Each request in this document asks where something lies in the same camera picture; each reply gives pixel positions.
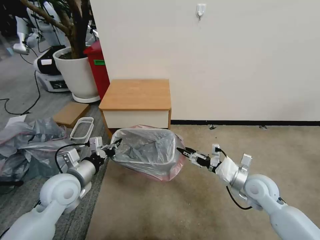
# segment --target black baseboard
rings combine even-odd
[[[320,126],[320,121],[171,120],[172,125]]]

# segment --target trash bin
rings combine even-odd
[[[120,138],[122,142],[111,159],[152,179],[170,181],[185,163],[186,158],[177,150],[184,148],[183,141],[170,130],[137,125],[117,130],[111,142]]]
[[[110,85],[110,81],[108,77],[107,68],[104,62],[100,41],[98,40],[94,42],[90,47],[84,50],[83,53],[86,54],[89,59],[92,74],[97,85],[98,93],[100,99],[102,100],[104,94],[106,93]]]

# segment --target soil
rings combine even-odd
[[[68,52],[66,54],[62,54],[61,56],[59,56],[58,58],[60,59],[72,59],[71,57],[71,52]]]

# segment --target potted plant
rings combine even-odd
[[[52,4],[59,20],[51,17],[43,8],[44,2]],[[86,49],[86,35],[90,16],[89,0],[38,0],[38,4],[28,0],[21,2],[44,20],[65,33],[70,47],[53,54],[56,66],[61,72],[73,98],[78,102],[94,102],[100,99],[94,82],[88,58],[83,53]]]

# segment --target green label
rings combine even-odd
[[[94,65],[106,65],[104,60],[93,60],[94,61]]]

